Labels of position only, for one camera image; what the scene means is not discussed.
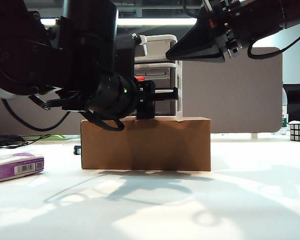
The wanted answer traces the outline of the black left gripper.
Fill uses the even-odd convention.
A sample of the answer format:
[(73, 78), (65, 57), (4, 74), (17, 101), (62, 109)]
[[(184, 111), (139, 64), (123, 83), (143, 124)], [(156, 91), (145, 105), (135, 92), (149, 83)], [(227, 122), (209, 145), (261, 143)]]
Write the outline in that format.
[[(155, 91), (155, 83), (151, 80), (139, 81), (138, 90), (139, 101), (136, 106), (137, 120), (151, 120), (155, 117), (154, 101), (172, 101), (179, 99), (179, 89), (177, 87)], [(154, 94), (154, 101), (149, 99), (151, 94)]]

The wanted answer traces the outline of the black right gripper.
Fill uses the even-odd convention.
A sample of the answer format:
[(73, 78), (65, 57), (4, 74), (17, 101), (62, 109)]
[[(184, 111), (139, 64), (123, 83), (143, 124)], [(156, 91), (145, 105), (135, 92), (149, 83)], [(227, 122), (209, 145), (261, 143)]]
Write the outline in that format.
[(209, 10), (202, 7), (195, 25), (165, 53), (166, 58), (173, 61), (224, 63), (224, 53), (230, 58), (238, 56), (242, 44), (229, 24), (237, 9), (236, 6), (211, 6)]

